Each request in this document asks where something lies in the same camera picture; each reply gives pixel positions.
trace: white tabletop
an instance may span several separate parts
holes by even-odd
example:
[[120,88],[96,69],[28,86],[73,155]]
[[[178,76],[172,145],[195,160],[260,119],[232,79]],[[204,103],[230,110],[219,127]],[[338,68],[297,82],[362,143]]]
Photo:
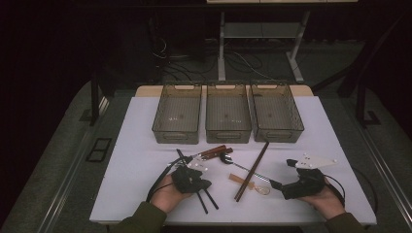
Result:
[[[257,167],[260,173],[282,184],[298,180],[287,159],[298,160],[304,154],[337,159],[338,164],[320,170],[334,177],[346,191],[346,209],[362,224],[376,224],[373,213],[351,166],[341,149],[336,135],[318,97],[294,97],[305,130],[295,144],[271,143]],[[219,145],[206,143],[205,109],[202,100],[198,145],[158,144],[152,132],[158,97],[134,97],[127,110],[110,163],[96,198],[90,220],[103,224],[117,223],[133,215],[157,177],[167,164],[176,158],[176,149],[184,155],[196,154]],[[226,145],[233,148],[233,161],[252,168],[264,143],[257,143],[253,134],[248,144]],[[285,200],[283,194],[271,189],[263,196],[246,189],[239,202],[234,196],[240,187],[228,179],[230,173],[246,178],[247,172],[234,165],[226,165],[218,158],[208,160],[209,170],[202,179],[212,182],[208,188],[219,205],[216,210],[207,195],[200,194],[209,211],[206,215],[199,199],[192,195],[168,215],[166,224],[202,225],[304,225],[322,222],[323,218],[308,204]],[[252,182],[269,185],[259,178]],[[339,185],[331,181],[338,190]]]

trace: gray carpet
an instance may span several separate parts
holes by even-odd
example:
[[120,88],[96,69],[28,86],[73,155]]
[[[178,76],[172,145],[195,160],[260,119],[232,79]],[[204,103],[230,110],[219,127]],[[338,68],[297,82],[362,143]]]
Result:
[[[291,45],[274,41],[265,46],[267,48],[264,52],[246,54],[243,58],[265,76],[292,81],[292,71],[284,55],[284,51]],[[211,52],[216,52],[213,43],[210,47]],[[302,45],[296,60],[305,84],[319,83],[340,71],[355,59],[361,47],[362,43],[355,42]],[[205,62],[176,58],[173,65],[175,69],[166,69],[168,72],[164,73],[164,78],[173,80],[177,77],[184,80],[189,76],[193,80],[215,80],[216,59],[216,54],[208,56]],[[228,53],[226,62],[232,62],[226,65],[228,79],[262,79],[261,75],[248,69],[249,65],[245,65],[244,60],[237,54]],[[364,133],[370,135],[408,197],[412,194],[408,182],[412,173],[409,169],[412,165],[411,141],[370,91],[367,93],[366,108],[378,116],[381,124],[361,129],[354,119],[355,96],[347,99],[338,98],[338,86],[339,82],[332,83],[315,94],[321,97],[338,140],[370,205],[372,208],[377,205],[378,224],[369,227],[368,231],[410,232],[392,194],[372,161],[370,145],[365,142]],[[18,198],[2,232],[107,232],[106,226],[92,223],[88,218],[132,95],[134,90],[118,91],[108,100],[109,105],[97,123],[90,127],[88,121],[81,121],[85,118],[85,111],[90,109],[89,83],[79,91]],[[112,139],[108,154],[101,163],[86,162],[85,158],[97,138]],[[301,229],[306,233],[326,232],[322,225],[302,226]],[[274,230],[261,228],[254,229],[254,232]],[[240,232],[241,229],[228,231]]]

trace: chopsticks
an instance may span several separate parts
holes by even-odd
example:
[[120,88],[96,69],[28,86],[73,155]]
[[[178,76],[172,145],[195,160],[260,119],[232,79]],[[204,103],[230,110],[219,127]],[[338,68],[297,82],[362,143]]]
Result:
[[266,144],[264,145],[264,147],[261,150],[260,154],[258,155],[254,166],[252,167],[251,171],[249,171],[248,176],[243,181],[242,186],[240,186],[240,188],[239,188],[239,191],[237,191],[236,196],[234,197],[234,199],[236,199],[236,202],[239,202],[240,198],[242,197],[243,192],[245,191],[246,187],[248,186],[248,183],[251,180],[252,175],[254,174],[255,170],[257,169],[258,164],[260,163],[261,159],[263,158],[263,155],[266,152],[266,149],[267,149],[268,146],[269,146],[269,142],[266,142]]

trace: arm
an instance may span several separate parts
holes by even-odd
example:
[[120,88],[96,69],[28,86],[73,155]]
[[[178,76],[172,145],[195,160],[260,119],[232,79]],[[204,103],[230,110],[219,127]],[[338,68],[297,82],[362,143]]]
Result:
[[366,232],[354,216],[345,211],[339,199],[327,186],[318,194],[301,197],[299,200],[309,203],[321,213],[326,219],[326,228],[330,233]]
[[191,196],[181,193],[167,175],[158,185],[151,203],[142,202],[133,216],[125,218],[111,231],[112,233],[156,233],[160,232],[168,213],[179,203]]

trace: olive green sleeve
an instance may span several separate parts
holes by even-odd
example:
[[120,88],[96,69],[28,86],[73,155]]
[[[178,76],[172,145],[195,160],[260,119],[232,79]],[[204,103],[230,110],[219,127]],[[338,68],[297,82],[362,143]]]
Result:
[[158,233],[166,220],[166,213],[156,206],[142,202],[133,216],[117,224],[111,233]]
[[363,233],[366,230],[351,213],[345,213],[329,219],[326,222],[329,233]]

